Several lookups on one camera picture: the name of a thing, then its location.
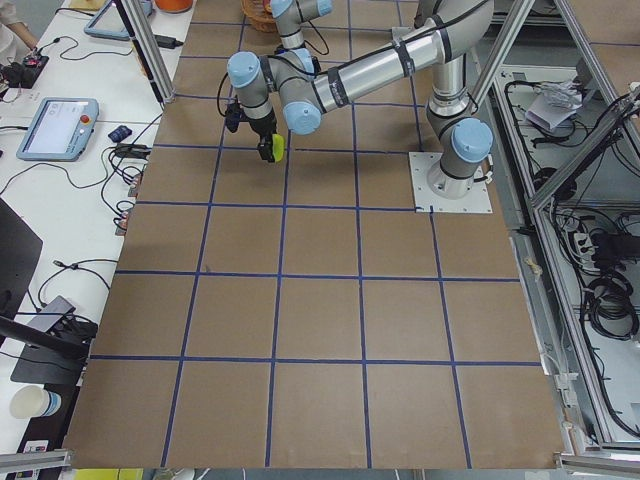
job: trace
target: light blue cap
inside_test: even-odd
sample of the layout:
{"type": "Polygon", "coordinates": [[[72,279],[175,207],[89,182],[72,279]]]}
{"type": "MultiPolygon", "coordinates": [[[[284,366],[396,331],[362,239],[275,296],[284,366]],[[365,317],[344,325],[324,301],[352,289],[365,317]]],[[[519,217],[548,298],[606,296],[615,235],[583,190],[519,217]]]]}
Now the light blue cap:
{"type": "Polygon", "coordinates": [[[292,3],[293,0],[271,0],[271,15],[273,15],[273,18],[278,18],[286,12],[292,3]]]}
{"type": "Polygon", "coordinates": [[[249,85],[258,76],[260,60],[251,52],[238,52],[227,62],[227,72],[231,85],[242,88],[249,85]]]}
{"type": "Polygon", "coordinates": [[[453,127],[451,144],[465,162],[480,163],[491,151],[493,133],[477,118],[465,118],[453,127]]]}
{"type": "Polygon", "coordinates": [[[311,54],[309,50],[306,48],[296,48],[295,50],[291,50],[291,52],[296,54],[296,57],[300,59],[302,63],[302,69],[305,72],[309,72],[309,79],[313,78],[315,70],[313,67],[313,59],[311,58],[311,54]]]}
{"type": "Polygon", "coordinates": [[[291,102],[283,110],[289,129],[298,135],[315,132],[322,122],[320,110],[309,102],[291,102]]]}
{"type": "Polygon", "coordinates": [[[333,0],[318,0],[318,13],[321,17],[331,13],[333,10],[333,0]]]}

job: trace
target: white cup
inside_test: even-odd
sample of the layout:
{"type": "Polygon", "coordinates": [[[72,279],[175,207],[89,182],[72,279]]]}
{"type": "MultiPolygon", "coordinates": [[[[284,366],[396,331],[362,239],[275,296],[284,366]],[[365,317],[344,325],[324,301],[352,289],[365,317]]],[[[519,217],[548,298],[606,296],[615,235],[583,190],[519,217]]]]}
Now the white cup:
{"type": "Polygon", "coordinates": [[[48,417],[58,411],[62,397],[37,385],[21,388],[11,399],[9,412],[15,418],[48,417]]]}

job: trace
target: white table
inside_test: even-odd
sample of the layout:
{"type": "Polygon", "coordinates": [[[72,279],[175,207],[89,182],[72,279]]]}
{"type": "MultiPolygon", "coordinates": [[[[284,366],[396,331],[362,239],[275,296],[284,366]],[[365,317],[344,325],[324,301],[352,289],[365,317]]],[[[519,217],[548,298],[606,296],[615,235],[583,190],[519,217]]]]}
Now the white table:
{"type": "MultiPolygon", "coordinates": [[[[193,9],[179,15],[156,11],[150,23],[154,33],[183,41],[192,13],[193,9]]],[[[39,44],[45,45],[59,36],[71,36],[80,42],[80,47],[68,54],[73,57],[97,50],[127,52],[131,48],[129,42],[85,35],[82,29],[88,18],[73,12],[58,13],[39,44]]],[[[67,168],[77,184],[84,185],[105,175],[101,153],[106,147],[114,145],[107,137],[110,131],[119,124],[126,124],[133,130],[133,135],[128,138],[131,141],[161,110],[135,54],[127,57],[94,55],[77,62],[61,60],[59,53],[71,44],[63,39],[44,50],[43,53],[50,56],[50,61],[35,88],[23,90],[13,103],[0,103],[0,126],[29,125],[44,97],[96,98],[100,105],[99,121],[86,151],[76,162],[59,163],[67,168]]],[[[161,49],[172,77],[180,51],[180,48],[161,49]]],[[[11,100],[15,94],[16,91],[11,90],[5,98],[11,100]]],[[[152,125],[138,143],[151,146],[158,123],[152,125]]],[[[31,165],[15,157],[23,135],[22,131],[0,131],[0,148],[4,150],[0,158],[0,189],[13,174],[31,165]]],[[[105,196],[111,205],[115,205],[117,201],[127,198],[128,190],[129,187],[118,176],[114,176],[105,190],[105,196]]],[[[55,259],[68,263],[89,258],[119,257],[123,238],[114,234],[114,215],[100,199],[100,185],[77,190],[68,184],[64,172],[43,166],[18,177],[2,197],[44,241],[30,286],[32,294],[35,295],[42,282],[59,270],[52,263],[55,259]]],[[[115,271],[115,265],[111,263],[96,263],[90,268],[100,272],[109,282],[115,271]]],[[[91,274],[65,272],[49,284],[44,296],[45,301],[50,301],[60,294],[76,306],[78,314],[99,322],[107,293],[104,285],[91,274]]],[[[25,297],[20,310],[33,311],[28,298],[25,297]]],[[[16,320],[27,322],[30,318],[27,315],[18,316],[16,320]]],[[[19,355],[22,346],[20,342],[7,339],[0,351],[19,355]]],[[[12,418],[8,410],[13,394],[23,386],[9,380],[15,363],[13,359],[0,356],[0,453],[16,452],[28,424],[28,421],[12,418]]]]}

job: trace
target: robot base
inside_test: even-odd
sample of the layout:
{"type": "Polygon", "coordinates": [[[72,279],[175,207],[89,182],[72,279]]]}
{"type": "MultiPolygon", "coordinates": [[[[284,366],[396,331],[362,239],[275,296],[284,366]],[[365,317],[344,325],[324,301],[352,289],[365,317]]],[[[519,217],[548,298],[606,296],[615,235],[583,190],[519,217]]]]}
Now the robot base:
{"type": "MultiPolygon", "coordinates": [[[[416,212],[429,213],[433,210],[434,212],[447,213],[493,213],[487,186],[484,182],[473,183],[471,190],[464,197],[456,200],[441,197],[431,189],[427,181],[427,174],[431,167],[440,160],[441,155],[441,153],[435,152],[409,153],[416,212]]],[[[483,175],[481,168],[478,167],[476,178],[483,175]]]]}

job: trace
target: tablet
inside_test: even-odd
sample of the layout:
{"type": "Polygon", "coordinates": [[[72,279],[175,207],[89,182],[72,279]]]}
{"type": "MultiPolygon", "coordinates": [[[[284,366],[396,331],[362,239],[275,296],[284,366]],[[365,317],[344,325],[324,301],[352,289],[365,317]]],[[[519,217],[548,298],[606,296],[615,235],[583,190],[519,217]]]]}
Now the tablet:
{"type": "Polygon", "coordinates": [[[93,98],[42,100],[16,157],[22,160],[72,162],[84,151],[98,118],[93,98]]]}
{"type": "MultiPolygon", "coordinates": [[[[153,5],[151,0],[140,0],[142,10],[146,15],[151,15],[153,5]]],[[[122,23],[115,2],[105,2],[100,10],[84,27],[84,33],[92,37],[111,38],[113,40],[129,40],[129,33],[122,23]]]]}

